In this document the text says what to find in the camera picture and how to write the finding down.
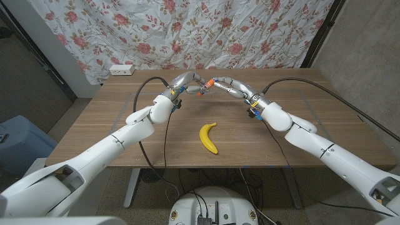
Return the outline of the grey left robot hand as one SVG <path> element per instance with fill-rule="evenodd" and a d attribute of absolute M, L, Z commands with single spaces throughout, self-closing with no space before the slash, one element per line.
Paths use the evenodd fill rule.
<path fill-rule="evenodd" d="M 204 93 L 207 92 L 205 83 L 205 79 L 196 72 L 184 72 L 171 81 L 162 95 L 173 101 L 184 91 L 189 94 Z"/>

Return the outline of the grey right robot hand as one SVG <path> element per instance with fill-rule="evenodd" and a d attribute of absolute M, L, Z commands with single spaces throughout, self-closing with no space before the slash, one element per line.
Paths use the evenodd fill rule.
<path fill-rule="evenodd" d="M 231 77 L 214 77 L 213 86 L 226 91 L 232 97 L 237 99 L 244 99 L 244 102 L 252 108 L 265 109 L 271 104 L 271 101 L 264 97 L 264 94 L 258 93 L 250 85 L 233 79 Z"/>

